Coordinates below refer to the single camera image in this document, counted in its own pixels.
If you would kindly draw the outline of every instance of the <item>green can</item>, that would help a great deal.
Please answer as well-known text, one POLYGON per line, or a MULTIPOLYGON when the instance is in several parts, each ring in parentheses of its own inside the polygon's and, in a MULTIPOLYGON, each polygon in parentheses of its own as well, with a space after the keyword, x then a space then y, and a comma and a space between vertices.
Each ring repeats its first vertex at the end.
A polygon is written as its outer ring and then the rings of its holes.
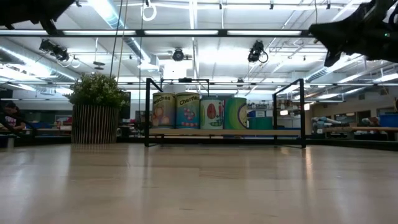
POLYGON ((249 118, 250 130, 272 130, 274 129, 271 117, 265 118, 249 118))
POLYGON ((152 108, 153 128, 175 127, 175 95, 172 93, 154 93, 152 108))
POLYGON ((224 112, 224 128, 232 130, 247 129, 248 106, 245 98, 226 100, 224 112))

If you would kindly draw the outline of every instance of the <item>hanging ring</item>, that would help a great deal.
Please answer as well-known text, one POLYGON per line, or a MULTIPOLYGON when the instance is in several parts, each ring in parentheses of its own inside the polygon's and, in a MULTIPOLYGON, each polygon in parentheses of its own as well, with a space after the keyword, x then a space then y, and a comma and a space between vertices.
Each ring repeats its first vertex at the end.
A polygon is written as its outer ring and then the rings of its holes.
POLYGON ((149 22, 149 21, 154 20, 156 17, 156 14, 157 14, 156 6, 150 5, 150 6, 141 7, 141 16, 144 21, 149 22), (152 10, 153 10, 153 13, 150 17, 145 16, 145 9, 148 9, 148 8, 152 8, 152 10))

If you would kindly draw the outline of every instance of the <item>large can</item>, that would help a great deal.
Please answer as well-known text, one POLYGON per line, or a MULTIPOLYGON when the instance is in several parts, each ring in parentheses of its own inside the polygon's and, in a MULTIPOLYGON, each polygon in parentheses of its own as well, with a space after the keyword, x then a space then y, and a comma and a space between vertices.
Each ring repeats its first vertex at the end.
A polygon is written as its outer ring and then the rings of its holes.
POLYGON ((175 127, 175 95, 172 93, 154 93, 152 107, 153 128, 175 127))
POLYGON ((200 129, 223 129, 223 101, 206 98, 200 101, 200 129))
POLYGON ((230 98, 225 103, 225 129, 247 129, 248 106, 245 98, 230 98))
POLYGON ((177 128, 199 129, 200 95, 198 93, 177 94, 177 128))

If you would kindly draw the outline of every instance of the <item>green leaves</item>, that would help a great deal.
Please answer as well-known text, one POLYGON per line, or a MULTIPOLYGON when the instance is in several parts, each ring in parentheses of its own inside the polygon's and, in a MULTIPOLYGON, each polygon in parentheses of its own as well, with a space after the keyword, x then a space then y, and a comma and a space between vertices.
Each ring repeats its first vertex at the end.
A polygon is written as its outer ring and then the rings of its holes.
POLYGON ((98 105, 121 108, 127 102, 125 92, 118 88, 114 77, 103 74, 82 75, 81 81, 77 80, 70 86, 71 94, 64 96, 74 105, 98 105))

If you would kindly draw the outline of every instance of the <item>blue bin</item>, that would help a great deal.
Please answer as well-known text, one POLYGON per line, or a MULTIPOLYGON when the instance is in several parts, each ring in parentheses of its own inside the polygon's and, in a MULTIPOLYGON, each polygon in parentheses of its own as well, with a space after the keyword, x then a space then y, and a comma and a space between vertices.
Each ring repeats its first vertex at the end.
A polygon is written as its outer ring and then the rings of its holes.
POLYGON ((398 114, 380 115, 380 126, 398 128, 398 114))

